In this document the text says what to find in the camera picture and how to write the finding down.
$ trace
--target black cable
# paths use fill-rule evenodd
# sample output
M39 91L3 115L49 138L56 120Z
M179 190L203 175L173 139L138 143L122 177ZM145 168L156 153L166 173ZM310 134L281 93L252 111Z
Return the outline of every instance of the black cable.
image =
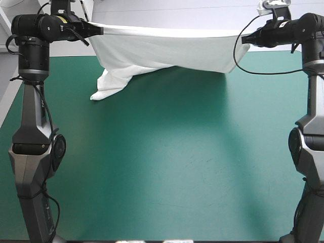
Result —
M46 5L49 5L49 4L50 4L50 2L45 3L44 5L42 5L41 8L38 10L37 15L40 14L40 13L41 13L41 10L42 10Z
M47 189L46 189L46 181L48 179L49 173L50 173L51 168L53 166L52 165L52 161L53 161L52 160L52 157L53 157L53 152L54 152L54 128L53 128L52 115L51 115L51 112L49 110L49 107L47 105L47 102L46 102L46 99L45 99L44 95L41 93L41 91L39 90L39 88L36 85L33 85L33 87L35 88L35 90L39 94L41 100L43 101L44 107L45 107L46 112L47 112L47 116L49 117L50 126L51 126L51 147L52 147L52 151L51 151L52 152L52 155L51 155L51 164L50 164L49 170L47 171L46 177L44 178L44 181L43 181L43 184L42 184L42 190L43 190L44 196L47 197L47 198L49 198L50 200L52 200L56 204L56 206L57 206L57 219L56 219L54 231L53 231L53 233L52 233L52 235L50 237L50 240L49 240L49 242L52 242L52 240L55 237L56 229L57 229L57 226L59 224L60 215L61 215L61 209L60 209L59 203L57 202L57 200L55 200L53 197L51 197L50 195L47 194Z
M9 52L11 55L19 55L19 56L23 57L23 58L25 59L25 61L26 61L26 66L28 67L28 66L29 66L29 61L27 60L27 58L26 58L23 54L21 54L20 52L14 52L14 51L10 50L10 48L9 48L10 42L12 42L12 40L14 40L15 38L18 38L18 37L19 37L19 35L17 35L17 34L13 34L13 35L11 35L11 36L6 40L6 48L7 48L8 52Z
M242 68L237 60L236 60L236 47L237 47L237 43L238 43L238 40L239 38L241 37L242 33L257 19L259 18L260 16L257 16L255 17L254 19L252 19L246 27L244 27L244 29L239 33L238 37L236 38L236 41L235 41L235 45L234 45L234 50L233 50L233 58L234 58L234 62L236 64L236 66L241 69L242 71L244 72L247 72L247 73L250 73L250 74L256 74L256 75L282 75L282 74L290 74L290 73L295 73L295 72L302 72L302 71L311 71L311 72L314 72L316 75L318 75L318 73L313 70L313 69L310 69L310 68L303 68L303 69L297 69L297 70L293 70L293 71L287 71L287 72L251 72L251 71L248 71L244 68Z

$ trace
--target green table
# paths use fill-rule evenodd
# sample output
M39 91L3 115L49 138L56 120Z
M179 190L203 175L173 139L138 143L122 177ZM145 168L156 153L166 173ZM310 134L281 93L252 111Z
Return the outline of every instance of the green table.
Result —
M248 53L255 71L300 68L301 54ZM306 113L307 77L171 67L90 101L96 57L51 58L46 97L67 139L49 193L72 240L278 240L290 232L302 175L287 146ZM27 239L8 159L22 90L0 129L0 239Z

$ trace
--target white cloth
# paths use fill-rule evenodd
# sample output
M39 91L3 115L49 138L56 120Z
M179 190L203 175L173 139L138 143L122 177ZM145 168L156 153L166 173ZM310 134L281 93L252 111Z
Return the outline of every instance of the white cloth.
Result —
M234 67L235 30L162 29L131 26L104 27L104 35L90 38L100 64L98 92L101 100L122 90L134 75L161 68L186 68L229 73ZM237 44L237 60L250 45Z

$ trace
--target robotic arm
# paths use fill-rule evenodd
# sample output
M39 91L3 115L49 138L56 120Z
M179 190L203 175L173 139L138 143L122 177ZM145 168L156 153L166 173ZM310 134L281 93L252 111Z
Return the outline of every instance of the robotic arm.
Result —
M271 2L282 6L271 8ZM261 1L259 14L272 13L273 19L242 37L242 43L268 48L291 44L292 53L298 45L302 46L303 70L309 79L308 109L289 135L289 149L306 183L294 216L294 228L279 242L318 243L324 226L324 17L308 13L291 20L290 1L286 5L283 2Z
M71 11L72 0L52 0L51 15L19 15L13 19L9 53L19 55L19 76L24 81L22 121L14 134L9 156L16 188L31 243L65 242L56 234L46 188L65 154L66 144L57 134L44 95L44 80L49 76L49 47L55 41L81 40L103 34ZM9 49L15 40L19 52Z

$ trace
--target white towel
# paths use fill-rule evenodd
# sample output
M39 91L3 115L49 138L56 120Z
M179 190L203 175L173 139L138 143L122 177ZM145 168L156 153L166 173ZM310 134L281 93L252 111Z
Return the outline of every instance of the white towel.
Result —
M90 38L100 64L98 92L91 100L102 100L122 90L134 75L181 66L229 73L235 67L233 47L239 31L162 29L132 26L104 27L104 35ZM237 60L250 45L237 44Z

